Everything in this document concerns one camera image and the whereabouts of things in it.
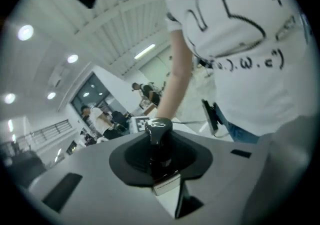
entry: fluorescent light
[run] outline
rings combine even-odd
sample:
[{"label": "fluorescent light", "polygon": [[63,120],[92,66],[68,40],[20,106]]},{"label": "fluorescent light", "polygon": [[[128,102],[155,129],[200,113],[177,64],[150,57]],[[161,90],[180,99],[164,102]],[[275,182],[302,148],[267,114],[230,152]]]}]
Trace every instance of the fluorescent light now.
[{"label": "fluorescent light", "polygon": [[5,98],[4,98],[4,102],[6,104],[11,104],[15,101],[16,96],[13,93],[9,93]]},{"label": "fluorescent light", "polygon": [[77,60],[78,60],[78,55],[76,54],[73,54],[73,55],[70,55],[67,59],[68,63],[75,63]]},{"label": "fluorescent light", "polygon": [[156,45],[153,43],[146,49],[144,49],[142,52],[140,52],[136,57],[134,57],[135,60],[139,59],[141,56],[145,55],[147,52],[149,52],[152,48],[154,48]]},{"label": "fluorescent light", "polygon": [[18,31],[18,39],[26,41],[30,39],[34,34],[34,28],[31,25],[25,25]]},{"label": "fluorescent light", "polygon": [[8,127],[9,131],[12,133],[14,131],[14,124],[12,123],[11,119],[8,121]]},{"label": "fluorescent light", "polygon": [[56,93],[55,92],[51,92],[48,94],[48,100],[52,100],[54,97],[56,96]]}]

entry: bunny ear drawing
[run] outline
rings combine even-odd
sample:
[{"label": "bunny ear drawing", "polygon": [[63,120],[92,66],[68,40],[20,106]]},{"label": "bunny ear drawing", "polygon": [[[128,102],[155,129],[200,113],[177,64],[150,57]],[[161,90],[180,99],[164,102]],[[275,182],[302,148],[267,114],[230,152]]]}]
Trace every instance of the bunny ear drawing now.
[{"label": "bunny ear drawing", "polygon": [[[258,25],[253,20],[246,18],[245,16],[233,14],[229,10],[226,0],[221,0],[221,2],[218,2],[216,0],[212,0],[212,1],[214,2],[214,6],[212,6],[212,13],[217,14],[217,11],[219,12],[221,21],[225,22],[225,28],[235,29],[235,31],[238,30],[237,32],[238,35],[241,35],[241,32],[244,32],[244,33],[249,32],[249,34],[251,35],[251,37],[246,39],[245,43],[244,41],[238,41],[235,38],[228,39],[228,36],[227,36],[227,39],[224,41],[224,46],[222,46],[221,41],[218,40],[220,37],[217,37],[217,39],[212,39],[212,41],[214,42],[215,48],[219,52],[216,55],[214,55],[215,58],[226,57],[229,55],[248,51],[250,49],[257,47],[259,44],[263,42],[263,40],[266,39],[267,37],[266,32],[260,25]],[[192,9],[188,9],[186,11],[186,20],[188,19],[190,20],[189,17],[194,18],[196,25],[200,30],[200,33],[205,33],[212,30],[213,32],[212,35],[217,36],[218,33],[215,31],[216,25],[208,25],[207,21],[204,18],[204,13],[201,10],[201,6],[200,6],[200,0],[195,0],[195,8],[196,8],[195,11],[193,11]],[[194,41],[192,40],[192,37],[191,37],[192,34],[193,33],[191,31],[188,31],[187,38],[191,43],[191,45],[193,46],[194,52],[197,53],[196,45],[194,44]]]}]

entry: railing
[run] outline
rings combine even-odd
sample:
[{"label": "railing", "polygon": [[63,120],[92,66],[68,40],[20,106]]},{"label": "railing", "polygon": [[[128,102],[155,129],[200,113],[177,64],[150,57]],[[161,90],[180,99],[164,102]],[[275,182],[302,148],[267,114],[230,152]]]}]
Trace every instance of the railing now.
[{"label": "railing", "polygon": [[72,128],[69,120],[56,123],[43,129],[16,138],[15,142],[7,141],[0,144],[0,154],[3,158],[12,158],[22,152],[31,150],[32,146],[50,141]]}]

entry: gray surface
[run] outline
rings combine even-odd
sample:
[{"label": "gray surface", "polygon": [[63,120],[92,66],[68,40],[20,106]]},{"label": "gray surface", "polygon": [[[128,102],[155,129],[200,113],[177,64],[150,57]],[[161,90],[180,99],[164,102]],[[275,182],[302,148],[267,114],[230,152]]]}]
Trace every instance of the gray surface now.
[{"label": "gray surface", "polygon": [[[200,224],[200,222],[208,223],[208,219],[217,222],[228,221],[228,223],[218,222],[217,224],[236,224],[234,221],[238,222],[239,218],[234,217],[241,215],[245,202],[259,177],[258,174],[249,176],[242,180],[242,183],[238,183],[239,173],[250,162],[254,162],[253,166],[260,167],[256,169],[257,173],[260,172],[262,167],[260,163],[263,163],[266,156],[262,153],[266,152],[268,142],[259,145],[261,147],[257,151],[257,147],[251,144],[224,142],[199,138],[181,131],[176,132],[207,147],[213,154],[213,164],[206,174],[201,179],[186,182],[192,195],[209,204],[186,218],[172,219],[156,200],[150,188],[127,186],[111,171],[109,166],[111,152],[143,132],[81,149],[41,176],[29,190],[41,200],[67,173],[82,175],[82,181],[61,211],[61,218],[66,224],[87,225],[93,221],[97,225],[132,224],[133,222],[139,225]],[[256,149],[255,152],[259,152],[255,154],[256,159],[260,162],[252,157],[248,159],[230,154],[233,149],[249,152]]]}]

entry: person in white t-shirt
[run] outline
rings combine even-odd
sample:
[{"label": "person in white t-shirt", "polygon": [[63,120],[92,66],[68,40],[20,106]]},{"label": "person in white t-shirt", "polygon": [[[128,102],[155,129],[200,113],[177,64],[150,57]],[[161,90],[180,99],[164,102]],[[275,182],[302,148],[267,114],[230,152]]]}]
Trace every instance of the person in white t-shirt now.
[{"label": "person in white t-shirt", "polygon": [[319,50],[296,0],[166,3],[172,72],[157,117],[174,117],[193,55],[214,69],[216,112],[234,141],[256,143],[319,112]]},{"label": "person in white t-shirt", "polygon": [[83,116],[89,116],[95,129],[108,140],[112,140],[122,135],[115,129],[115,125],[110,122],[106,115],[100,108],[88,106],[81,107],[81,113]]}]

